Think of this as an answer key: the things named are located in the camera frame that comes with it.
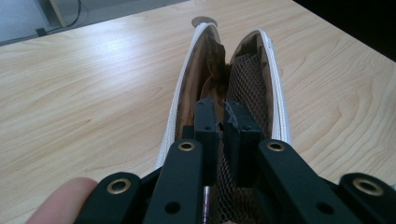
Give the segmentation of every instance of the bolt hole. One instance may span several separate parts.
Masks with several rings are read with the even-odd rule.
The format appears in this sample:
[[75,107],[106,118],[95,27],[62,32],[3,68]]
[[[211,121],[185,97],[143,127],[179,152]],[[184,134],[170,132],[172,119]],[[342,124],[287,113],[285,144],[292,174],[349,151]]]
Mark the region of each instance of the bolt hole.
[[178,145],[178,149],[182,151],[191,151],[195,148],[195,145],[190,142],[183,142]]
[[111,194],[120,194],[126,191],[129,187],[131,187],[131,181],[126,178],[120,178],[111,181],[107,185],[107,192]]
[[382,188],[379,185],[377,185],[375,182],[371,180],[364,178],[356,178],[352,181],[352,183],[358,190],[366,194],[372,196],[381,196],[384,194],[384,190],[382,190]]
[[113,186],[111,186],[111,188],[113,190],[122,190],[125,188],[125,186],[126,186],[125,182],[119,181],[119,182],[114,183]]
[[334,209],[326,203],[317,203],[317,209],[324,214],[332,215],[334,214]]
[[180,203],[170,202],[165,206],[165,212],[175,214],[180,210]]
[[285,150],[285,147],[282,144],[271,142],[268,143],[268,148],[273,150],[273,151],[283,151]]
[[360,185],[364,189],[367,189],[367,190],[370,190],[370,191],[376,191],[376,188],[373,185],[369,184],[369,183],[363,182],[363,183],[360,183]]

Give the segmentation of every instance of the black mesh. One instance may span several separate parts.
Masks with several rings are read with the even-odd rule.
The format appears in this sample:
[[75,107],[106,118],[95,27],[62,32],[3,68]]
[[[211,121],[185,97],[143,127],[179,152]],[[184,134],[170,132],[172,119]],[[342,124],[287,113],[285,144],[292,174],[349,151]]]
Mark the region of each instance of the black mesh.
[[[228,97],[247,105],[264,135],[267,132],[267,106],[265,85],[262,78],[261,57],[245,54],[236,57],[230,75]],[[214,214],[220,223],[232,221],[238,224],[262,223],[257,205],[252,197],[252,189],[238,188],[232,181],[227,159],[220,153],[218,177],[218,209]]]

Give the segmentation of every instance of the finger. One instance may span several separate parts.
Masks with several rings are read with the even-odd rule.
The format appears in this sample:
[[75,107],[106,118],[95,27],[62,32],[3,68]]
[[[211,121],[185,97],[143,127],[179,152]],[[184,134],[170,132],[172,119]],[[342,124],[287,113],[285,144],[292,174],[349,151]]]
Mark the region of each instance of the finger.
[[89,178],[79,177],[69,180],[56,189],[26,223],[73,223],[96,185],[97,182]]

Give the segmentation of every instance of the wooden table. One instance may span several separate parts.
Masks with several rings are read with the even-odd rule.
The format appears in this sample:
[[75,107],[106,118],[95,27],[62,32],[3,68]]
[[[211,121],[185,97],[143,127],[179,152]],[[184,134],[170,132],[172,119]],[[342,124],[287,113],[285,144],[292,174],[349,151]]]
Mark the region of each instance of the wooden table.
[[294,147],[319,175],[396,183],[394,62],[292,1],[189,1],[0,48],[1,223],[70,178],[154,169],[199,15],[227,60],[251,30],[272,37]]

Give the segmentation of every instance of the metal grommet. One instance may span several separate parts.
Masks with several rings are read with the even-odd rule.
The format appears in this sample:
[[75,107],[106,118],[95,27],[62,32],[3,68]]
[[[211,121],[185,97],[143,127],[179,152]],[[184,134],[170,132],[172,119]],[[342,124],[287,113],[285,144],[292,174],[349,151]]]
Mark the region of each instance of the metal grommet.
[[107,185],[107,192],[111,194],[121,194],[129,187],[131,187],[131,181],[126,178],[120,178],[111,181],[111,183]]
[[193,149],[195,149],[195,144],[191,143],[191,142],[182,142],[180,144],[178,144],[178,149],[182,150],[182,151],[191,151]]
[[366,194],[373,196],[381,196],[384,194],[384,190],[371,180],[356,178],[352,183],[358,190]]
[[285,146],[283,144],[280,144],[278,142],[270,142],[267,144],[267,147],[273,151],[283,151],[285,150]]

